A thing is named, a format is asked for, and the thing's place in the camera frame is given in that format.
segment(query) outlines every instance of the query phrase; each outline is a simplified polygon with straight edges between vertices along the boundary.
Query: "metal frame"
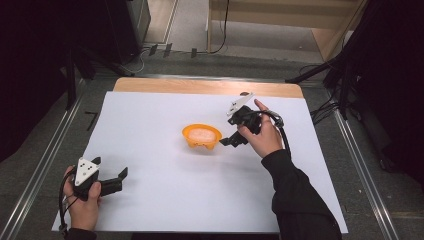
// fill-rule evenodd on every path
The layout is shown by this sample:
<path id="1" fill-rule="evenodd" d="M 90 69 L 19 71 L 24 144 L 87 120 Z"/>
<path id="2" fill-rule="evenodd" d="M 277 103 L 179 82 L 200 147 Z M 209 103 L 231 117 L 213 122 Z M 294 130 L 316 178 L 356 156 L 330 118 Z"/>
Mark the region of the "metal frame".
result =
<path id="1" fill-rule="evenodd" d="M 78 85 L 80 94 L 77 96 L 74 105 L 63 115 L 59 126 L 53 134 L 53 137 L 50 139 L 50 142 L 47 145 L 47 148 L 44 151 L 44 154 L 37 165 L 37 168 L 35 169 L 25 190 L 23 191 L 21 197 L 16 203 L 15 208 L 0 235 L 0 240 L 12 240 L 15 239 L 18 235 L 18 232 L 28 212 L 30 211 L 31 206 L 37 196 L 37 193 L 40 190 L 43 181 L 50 169 L 50 166 L 52 165 L 56 153 L 60 145 L 62 144 L 66 132 L 68 131 L 69 126 L 71 125 L 75 114 L 78 111 L 78 107 L 81 103 L 81 97 L 84 93 L 85 88 L 85 81 L 81 79 Z"/>

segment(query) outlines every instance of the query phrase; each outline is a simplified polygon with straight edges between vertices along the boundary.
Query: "white paper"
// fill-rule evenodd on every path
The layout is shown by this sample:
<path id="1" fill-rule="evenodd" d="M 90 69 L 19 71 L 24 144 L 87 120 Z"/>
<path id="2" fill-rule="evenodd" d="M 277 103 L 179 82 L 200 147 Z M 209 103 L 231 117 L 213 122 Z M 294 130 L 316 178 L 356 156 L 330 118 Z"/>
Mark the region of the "white paper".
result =
<path id="1" fill-rule="evenodd" d="M 188 147 L 182 130 L 194 123 L 236 131 L 227 95 L 108 92 L 84 153 L 102 158 L 100 180 L 125 167 L 123 191 L 102 200 L 97 231 L 277 233 L 272 179 L 250 145 Z M 304 99 L 256 97 L 284 119 L 294 164 L 347 233 L 339 202 Z M 257 109 L 253 101 L 248 104 Z M 57 230 L 59 218 L 53 225 Z"/>

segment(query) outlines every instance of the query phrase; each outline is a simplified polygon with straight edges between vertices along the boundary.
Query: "floor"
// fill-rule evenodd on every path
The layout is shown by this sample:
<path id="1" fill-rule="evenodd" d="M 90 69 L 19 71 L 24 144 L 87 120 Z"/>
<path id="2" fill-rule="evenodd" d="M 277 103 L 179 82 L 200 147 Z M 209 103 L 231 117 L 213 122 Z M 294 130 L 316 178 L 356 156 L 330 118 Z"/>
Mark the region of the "floor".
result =
<path id="1" fill-rule="evenodd" d="M 172 43 L 172 50 L 191 52 L 192 48 L 197 48 L 199 52 L 206 51 L 208 4 L 207 0 L 178 0 L 166 42 Z M 154 14 L 162 15 L 156 10 L 158 5 L 153 5 L 152 18 Z M 222 44 L 224 22 L 213 21 L 212 28 L 214 51 Z M 323 61 L 311 29 L 252 23 L 227 22 L 227 38 L 218 54 L 306 63 Z"/>
<path id="2" fill-rule="evenodd" d="M 206 47 L 207 0 L 178 0 L 177 8 L 172 17 L 172 24 L 163 29 L 169 29 L 166 43 L 172 43 L 170 56 L 164 58 L 161 53 L 153 56 L 143 55 L 143 68 L 136 76 L 179 75 L 179 76 L 210 76 L 232 77 L 237 80 L 256 80 L 267 82 L 282 82 L 284 79 L 299 75 L 313 66 L 322 63 L 322 58 L 314 42 L 310 29 L 293 27 L 264 27 L 257 24 L 228 24 L 226 45 L 218 54 L 199 55 L 190 58 L 192 48 L 199 51 Z M 215 23 L 216 38 L 213 49 L 220 46 L 220 26 Z M 141 66 L 139 60 L 132 63 L 133 69 Z M 25 202 L 31 208 L 23 214 L 24 221 L 17 227 L 20 231 L 12 237 L 0 239 L 60 239 L 57 232 L 51 232 L 51 225 L 57 213 L 58 182 L 63 175 L 63 169 L 74 163 L 83 153 L 89 141 L 91 130 L 87 130 L 93 120 L 85 112 L 100 112 L 104 94 L 113 89 L 118 78 L 108 70 L 96 67 L 98 74 L 95 80 L 87 81 L 85 90 L 81 93 L 81 104 L 75 109 L 75 116 L 60 147 L 54 152 L 51 165 L 37 197 Z M 311 81 L 302 83 L 302 91 L 310 110 L 318 108 L 328 98 L 320 81 L 325 73 L 315 76 Z M 66 95 L 59 99 L 45 118 L 37 125 L 25 141 L 21 149 L 9 159 L 0 163 L 0 232 L 6 225 L 6 220 L 12 214 L 21 194 L 32 177 L 32 173 L 49 147 L 49 140 L 54 135 L 63 117 L 63 107 Z M 355 134 L 357 143 L 366 160 L 380 196 L 390 212 L 396 227 L 398 238 L 419 240 L 424 235 L 424 194 L 420 186 L 402 173 L 387 173 L 381 170 L 375 149 L 362 128 L 353 117 L 349 124 Z M 336 118 L 329 117 L 316 126 L 330 175 L 339 202 L 342 206 L 349 234 L 343 239 L 388 239 L 381 233 L 381 228 L 375 218 L 366 195 L 364 185 L 360 181 L 352 161 L 345 139 L 338 128 Z M 199 239 L 199 236 L 171 236 L 155 234 L 132 233 L 99 233 L 100 239 Z M 234 236 L 218 236 L 216 239 L 236 239 Z"/>

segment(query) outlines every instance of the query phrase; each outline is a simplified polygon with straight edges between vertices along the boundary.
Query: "bowl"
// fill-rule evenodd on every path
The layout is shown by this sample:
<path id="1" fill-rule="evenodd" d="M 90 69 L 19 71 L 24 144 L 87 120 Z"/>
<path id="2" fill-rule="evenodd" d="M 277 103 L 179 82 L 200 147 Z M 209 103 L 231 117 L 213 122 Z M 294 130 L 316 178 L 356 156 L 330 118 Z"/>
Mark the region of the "bowl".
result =
<path id="1" fill-rule="evenodd" d="M 212 150 L 222 138 L 221 132 L 206 124 L 191 124 L 182 131 L 190 147 L 204 146 Z"/>

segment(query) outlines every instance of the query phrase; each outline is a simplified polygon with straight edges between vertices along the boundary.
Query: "person's hand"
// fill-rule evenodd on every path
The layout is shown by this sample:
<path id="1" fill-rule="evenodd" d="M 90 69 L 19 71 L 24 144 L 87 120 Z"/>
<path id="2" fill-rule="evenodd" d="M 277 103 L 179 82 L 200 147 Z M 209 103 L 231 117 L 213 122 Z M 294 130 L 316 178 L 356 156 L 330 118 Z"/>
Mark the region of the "person's hand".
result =
<path id="1" fill-rule="evenodd" d="M 261 111 L 268 110 L 259 100 L 255 99 L 255 104 Z M 249 141 L 253 150 L 264 158 L 268 154 L 283 149 L 280 131 L 275 127 L 268 115 L 261 115 L 261 132 L 254 135 L 246 126 L 239 125 L 238 132 Z"/>
<path id="2" fill-rule="evenodd" d="M 72 170 L 72 166 L 68 167 L 66 173 Z M 99 217 L 99 201 L 100 192 L 102 185 L 100 182 L 95 182 L 91 185 L 90 191 L 88 192 L 88 200 L 82 201 L 77 199 L 73 194 L 71 177 L 69 177 L 63 188 L 63 193 L 68 199 L 68 204 L 72 204 L 69 208 L 71 215 L 71 227 L 79 228 L 83 230 L 93 231 L 96 226 L 97 219 Z"/>

